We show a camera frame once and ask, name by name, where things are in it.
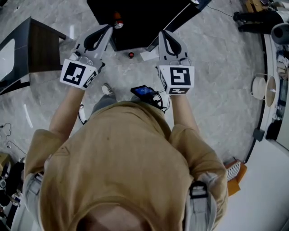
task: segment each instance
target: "black buckle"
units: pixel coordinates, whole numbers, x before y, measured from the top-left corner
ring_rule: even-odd
[[[193,195],[194,187],[203,187],[203,190],[206,191],[206,193],[203,195]],[[202,181],[195,181],[194,183],[192,183],[189,190],[190,190],[191,199],[206,198],[209,196],[207,185]]]

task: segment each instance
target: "black pants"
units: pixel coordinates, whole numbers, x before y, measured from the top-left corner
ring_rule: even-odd
[[[282,17],[275,11],[261,11],[255,13],[239,14],[238,19],[246,21],[244,25],[238,27],[239,31],[258,34],[271,34],[271,30],[275,25],[284,22]]]

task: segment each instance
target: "dark desk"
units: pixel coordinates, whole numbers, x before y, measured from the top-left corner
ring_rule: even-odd
[[[0,44],[0,51],[14,39],[14,66],[10,73],[0,78],[0,95],[29,86],[20,79],[32,72],[61,70],[59,38],[66,35],[31,17],[21,23]],[[0,59],[0,66],[5,65]]]
[[[123,27],[114,29],[111,45],[115,51],[147,47],[151,51],[158,45],[158,33],[166,29],[174,32],[197,15],[211,0],[87,0],[99,24],[114,25],[113,15],[118,12]]]

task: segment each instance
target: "tan t-shirt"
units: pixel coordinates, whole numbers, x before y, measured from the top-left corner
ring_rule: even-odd
[[[37,130],[27,154],[25,176],[43,171],[40,216],[46,231],[75,231],[100,204],[118,204],[143,217],[154,231],[182,230],[188,189],[201,174],[219,177],[211,193],[216,223],[227,204],[225,167],[192,129],[174,126],[144,103],[121,102],[92,115],[62,143]]]

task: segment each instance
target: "marble floor tile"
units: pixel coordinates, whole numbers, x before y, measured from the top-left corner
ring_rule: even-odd
[[[239,0],[215,0],[209,6],[229,15],[243,8]],[[30,16],[74,40],[98,25],[86,0],[8,0],[0,11],[0,41]],[[244,160],[261,109],[261,101],[250,96],[254,74],[264,72],[261,37],[239,33],[230,16],[209,7],[175,33],[187,44],[191,64],[195,66],[195,87],[187,97],[201,135],[223,160],[232,156]],[[72,39],[61,41],[62,63],[75,45]],[[135,54],[133,59],[127,57],[130,51]],[[108,45],[103,56],[106,66],[83,99],[86,118],[102,97],[103,83],[111,85],[119,101],[131,98],[132,87],[145,84],[158,91],[163,89],[155,68],[158,59],[143,61],[143,51],[144,48],[114,52]],[[8,140],[17,145],[9,143],[11,148],[7,148],[6,125],[0,129],[0,152],[10,153],[17,160],[24,156],[21,150],[28,151],[34,131],[48,129],[68,91],[68,86],[59,82],[59,76],[60,71],[30,74],[30,87],[0,96],[0,124],[12,124]],[[162,93],[162,97],[166,105],[168,96]],[[172,128],[172,107],[165,118]],[[73,133],[81,126],[77,120]]]

